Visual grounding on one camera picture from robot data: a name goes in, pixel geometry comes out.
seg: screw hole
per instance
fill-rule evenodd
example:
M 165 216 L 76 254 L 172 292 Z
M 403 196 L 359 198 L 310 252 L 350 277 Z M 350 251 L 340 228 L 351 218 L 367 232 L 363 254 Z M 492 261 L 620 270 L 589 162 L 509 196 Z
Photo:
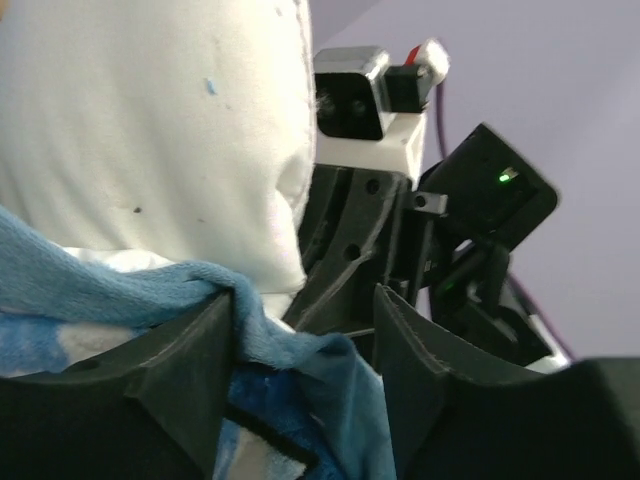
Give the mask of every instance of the screw hole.
M 424 208 L 427 205 L 427 199 L 424 198 L 422 195 L 416 195 L 416 197 L 413 200 L 413 203 L 418 208 Z
M 359 259 L 360 255 L 360 247 L 357 245 L 351 244 L 344 249 L 344 258 L 350 262 L 354 262 Z
M 372 178 L 367 182 L 367 193 L 369 195 L 375 195 L 380 191 L 380 182 L 375 178 Z

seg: black bracket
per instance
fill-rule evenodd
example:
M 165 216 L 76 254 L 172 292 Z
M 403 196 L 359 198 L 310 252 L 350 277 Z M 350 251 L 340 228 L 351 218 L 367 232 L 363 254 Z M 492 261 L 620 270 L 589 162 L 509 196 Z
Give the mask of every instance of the black bracket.
M 638 359 L 541 375 L 375 293 L 377 352 L 399 480 L 640 478 Z
M 526 366 L 551 351 L 510 288 L 511 252 L 555 209 L 546 180 L 486 125 L 420 179 L 448 195 L 433 226 L 422 287 L 431 317 L 503 360 Z
M 232 327 L 225 293 L 60 374 L 0 379 L 3 478 L 211 478 Z
M 400 173 L 317 165 L 299 231 L 307 285 L 285 322 L 344 333 L 372 361 L 375 286 L 393 286 L 415 303 L 432 221 L 446 204 L 444 195 L 412 192 Z

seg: white fabric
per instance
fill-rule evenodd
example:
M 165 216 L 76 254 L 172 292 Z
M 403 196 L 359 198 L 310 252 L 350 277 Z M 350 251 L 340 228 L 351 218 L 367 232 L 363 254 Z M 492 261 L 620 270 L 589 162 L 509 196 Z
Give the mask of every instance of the white fabric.
M 166 258 L 161 257 L 156 253 L 150 252 L 148 250 L 140 250 L 140 249 L 100 251 L 100 250 L 90 250 L 86 248 L 74 247 L 74 248 L 63 248 L 63 250 L 66 251 L 68 254 L 74 256 L 81 262 L 98 263 L 101 265 L 105 265 L 109 268 L 112 268 L 118 272 L 138 272 L 141 270 L 152 270 L 154 268 L 162 268 L 175 263 L 170 260 L 167 260 Z M 279 325 L 283 329 L 289 330 L 289 331 L 293 331 L 293 329 L 289 325 L 281 321 L 280 318 L 286 313 L 294 297 L 295 297 L 294 294 L 289 294 L 289 293 L 263 293 L 262 294 L 262 303 L 263 303 L 264 311 L 267 318 L 275 322 L 277 325 Z M 92 331 L 97 332 L 98 330 L 96 330 L 96 328 L 97 327 L 93 327 Z M 104 331 L 107 332 L 109 328 L 111 327 L 106 327 Z M 75 333 L 72 333 L 72 338 L 73 339 L 76 338 Z M 96 344 L 96 347 L 101 348 L 102 343 Z M 81 346 L 81 349 L 90 351 L 90 348 L 86 346 Z
M 313 99 L 303 0 L 12 2 L 0 203 L 64 247 L 220 263 L 283 311 Z
M 246 429 L 238 432 L 236 448 L 229 463 L 226 477 L 215 472 L 213 480 L 294 480 L 304 478 L 307 468 Z

